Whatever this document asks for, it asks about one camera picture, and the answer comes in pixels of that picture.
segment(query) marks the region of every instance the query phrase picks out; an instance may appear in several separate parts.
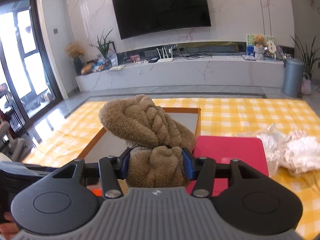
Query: gray tile floor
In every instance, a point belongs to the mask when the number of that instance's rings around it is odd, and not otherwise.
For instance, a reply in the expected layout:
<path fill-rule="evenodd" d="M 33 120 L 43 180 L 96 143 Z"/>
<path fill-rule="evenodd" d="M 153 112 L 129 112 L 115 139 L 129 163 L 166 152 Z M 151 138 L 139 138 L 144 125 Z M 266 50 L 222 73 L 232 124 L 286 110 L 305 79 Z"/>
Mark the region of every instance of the gray tile floor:
<path fill-rule="evenodd" d="M 311 108 L 320 116 L 320 92 L 316 91 L 318 86 L 312 86 L 312 94 L 303 96 Z M 64 119 L 75 109 L 87 101 L 108 101 L 115 98 L 133 97 L 138 94 L 147 94 L 151 98 L 283 98 L 290 99 L 282 93 L 279 88 L 252 87 L 252 86 L 161 86 L 141 87 L 127 89 L 101 90 L 85 93 L 77 93 L 71 98 L 64 100 L 52 108 L 46 115 L 41 117 L 28 130 L 30 139 L 37 146 L 46 136 L 48 131 L 54 130 L 54 124 L 50 120 L 55 118 Z"/>

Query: finger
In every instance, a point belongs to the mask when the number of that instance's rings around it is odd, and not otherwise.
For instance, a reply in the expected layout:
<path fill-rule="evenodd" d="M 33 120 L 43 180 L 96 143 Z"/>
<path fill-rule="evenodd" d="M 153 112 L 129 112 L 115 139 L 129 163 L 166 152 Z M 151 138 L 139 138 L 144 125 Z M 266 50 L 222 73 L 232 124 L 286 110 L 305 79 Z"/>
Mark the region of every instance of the finger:
<path fill-rule="evenodd" d="M 0 224 L 0 233 L 1 234 L 16 234 L 19 230 L 17 225 L 13 222 Z"/>
<path fill-rule="evenodd" d="M 11 240 L 15 237 L 16 234 L 4 234 L 2 235 L 6 240 Z"/>
<path fill-rule="evenodd" d="M 4 217 L 5 220 L 8 220 L 8 221 L 10 221 L 10 222 L 14 222 L 13 217 L 12 217 L 12 214 L 11 214 L 10 212 L 5 212 L 5 213 L 3 214 L 3 217 Z"/>

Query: brown fleece towel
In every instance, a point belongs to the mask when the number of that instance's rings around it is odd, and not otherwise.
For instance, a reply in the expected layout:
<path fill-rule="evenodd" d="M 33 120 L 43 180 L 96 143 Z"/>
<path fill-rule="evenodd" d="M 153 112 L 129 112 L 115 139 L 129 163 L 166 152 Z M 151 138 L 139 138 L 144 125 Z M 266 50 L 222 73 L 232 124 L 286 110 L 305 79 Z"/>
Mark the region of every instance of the brown fleece towel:
<path fill-rule="evenodd" d="M 195 135 L 173 120 L 146 95 L 116 99 L 100 110 L 104 128 L 132 148 L 129 187 L 181 187 L 188 181 L 183 170 L 183 147 L 193 151 Z"/>

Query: trash can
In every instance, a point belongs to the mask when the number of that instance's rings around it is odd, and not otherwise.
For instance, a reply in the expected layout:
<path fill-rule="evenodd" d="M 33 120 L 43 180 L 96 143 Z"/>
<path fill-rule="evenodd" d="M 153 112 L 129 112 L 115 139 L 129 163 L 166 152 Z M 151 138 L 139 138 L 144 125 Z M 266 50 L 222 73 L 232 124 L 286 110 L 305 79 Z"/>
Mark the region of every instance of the trash can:
<path fill-rule="evenodd" d="M 304 63 L 296 58 L 287 58 L 282 91 L 289 97 L 296 98 L 301 93 Z"/>

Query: metal screw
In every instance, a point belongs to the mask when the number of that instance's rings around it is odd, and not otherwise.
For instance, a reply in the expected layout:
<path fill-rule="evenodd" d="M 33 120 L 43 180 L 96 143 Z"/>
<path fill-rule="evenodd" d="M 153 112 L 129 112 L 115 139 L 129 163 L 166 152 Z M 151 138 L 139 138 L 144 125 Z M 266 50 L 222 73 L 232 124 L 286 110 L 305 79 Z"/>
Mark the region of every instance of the metal screw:
<path fill-rule="evenodd" d="M 193 192 L 193 195 L 195 197 L 207 197 L 209 195 L 209 192 L 206 189 L 196 189 Z"/>
<path fill-rule="evenodd" d="M 162 193 L 162 191 L 156 189 L 156 190 L 154 190 L 152 193 L 153 193 L 153 195 L 158 196 L 159 194 Z"/>
<path fill-rule="evenodd" d="M 116 189 L 108 190 L 105 193 L 105 196 L 108 197 L 108 198 L 117 198 L 117 197 L 120 197 L 120 195 L 121 195 L 121 192 L 119 190 L 116 190 Z"/>

